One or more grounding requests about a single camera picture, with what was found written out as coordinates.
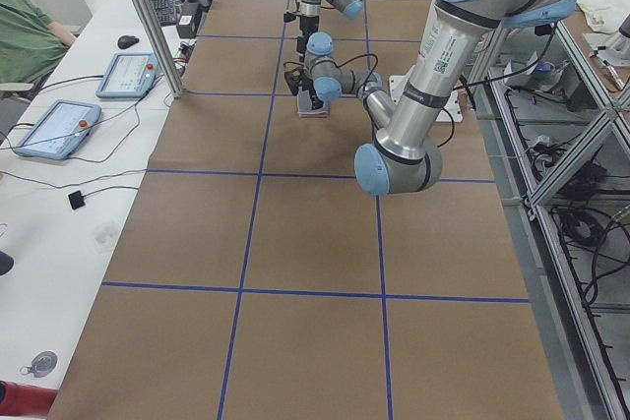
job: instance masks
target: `red cylinder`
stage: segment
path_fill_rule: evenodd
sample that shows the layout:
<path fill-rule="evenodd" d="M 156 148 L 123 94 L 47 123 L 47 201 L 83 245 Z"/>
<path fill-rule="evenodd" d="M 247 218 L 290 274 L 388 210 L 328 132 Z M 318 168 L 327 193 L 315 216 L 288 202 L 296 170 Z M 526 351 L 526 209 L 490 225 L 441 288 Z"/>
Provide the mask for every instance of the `red cylinder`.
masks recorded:
<path fill-rule="evenodd" d="M 46 418 L 57 390 L 0 381 L 0 416 Z"/>

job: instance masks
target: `white table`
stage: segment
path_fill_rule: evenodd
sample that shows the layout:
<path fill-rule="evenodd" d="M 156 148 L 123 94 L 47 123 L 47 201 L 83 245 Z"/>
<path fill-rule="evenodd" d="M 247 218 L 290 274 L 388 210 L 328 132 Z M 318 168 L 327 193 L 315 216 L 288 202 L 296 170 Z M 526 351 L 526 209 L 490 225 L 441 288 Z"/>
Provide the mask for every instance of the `white table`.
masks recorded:
<path fill-rule="evenodd" d="M 174 55 L 181 41 L 176 29 L 166 27 L 163 31 Z M 106 0 L 48 83 L 103 74 L 113 54 L 119 51 L 116 41 L 122 34 L 134 34 L 140 39 L 126 51 L 151 51 L 131 0 Z M 21 122 L 33 123 L 58 98 L 98 103 L 102 118 L 134 103 L 99 100 L 95 96 L 97 86 L 98 80 L 91 80 L 45 90 L 31 103 Z M 104 163 L 28 159 L 0 150 L 0 172 L 65 185 L 145 169 L 170 100 L 166 81 L 158 82 L 137 107 L 139 128 Z M 93 129 L 76 155 L 104 158 L 136 122 L 134 111 L 129 110 L 103 123 Z M 9 135 L 11 142 L 16 144 L 25 132 L 13 131 Z M 0 237 L 0 250 L 12 256 L 15 265 L 0 276 L 0 380 L 60 387 L 136 191 L 104 191 L 87 198 L 86 206 L 77 210 L 71 210 L 67 196 L 77 189 L 85 194 L 109 186 L 138 187 L 143 175 L 144 172 L 136 172 L 63 190 L 2 177 L 0 223 L 8 227 Z M 46 350 L 59 357 L 50 375 L 36 379 L 20 374 L 22 366 Z"/>

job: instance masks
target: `keyboard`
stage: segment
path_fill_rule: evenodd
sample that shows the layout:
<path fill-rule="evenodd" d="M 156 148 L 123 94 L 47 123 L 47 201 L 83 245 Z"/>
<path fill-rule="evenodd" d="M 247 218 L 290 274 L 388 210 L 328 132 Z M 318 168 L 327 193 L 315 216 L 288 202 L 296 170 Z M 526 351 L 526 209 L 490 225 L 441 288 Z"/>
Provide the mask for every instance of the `keyboard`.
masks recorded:
<path fill-rule="evenodd" d="M 177 24 L 176 0 L 151 0 L 161 26 Z"/>

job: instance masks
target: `black box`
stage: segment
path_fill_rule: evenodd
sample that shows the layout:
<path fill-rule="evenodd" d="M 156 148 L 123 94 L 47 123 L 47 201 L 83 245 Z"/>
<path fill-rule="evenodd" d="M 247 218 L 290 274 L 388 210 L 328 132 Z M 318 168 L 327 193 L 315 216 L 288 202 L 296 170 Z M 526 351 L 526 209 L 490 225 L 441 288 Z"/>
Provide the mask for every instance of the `black box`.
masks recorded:
<path fill-rule="evenodd" d="M 177 34 L 180 38 L 194 38 L 201 22 L 201 7 L 197 2 L 184 2 L 181 6 L 181 15 L 177 22 Z"/>

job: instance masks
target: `tablet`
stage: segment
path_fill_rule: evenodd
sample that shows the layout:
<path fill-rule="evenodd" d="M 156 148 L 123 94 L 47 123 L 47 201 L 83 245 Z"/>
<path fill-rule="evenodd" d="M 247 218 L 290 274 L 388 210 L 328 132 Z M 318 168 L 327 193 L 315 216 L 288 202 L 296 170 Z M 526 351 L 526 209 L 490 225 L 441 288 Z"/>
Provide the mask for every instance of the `tablet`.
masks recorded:
<path fill-rule="evenodd" d="M 88 135 L 98 117 L 98 105 L 57 100 L 13 151 L 20 156 L 65 159 Z"/>
<path fill-rule="evenodd" d="M 109 100 L 142 98 L 153 86 L 158 60 L 153 53 L 116 53 L 96 96 Z"/>

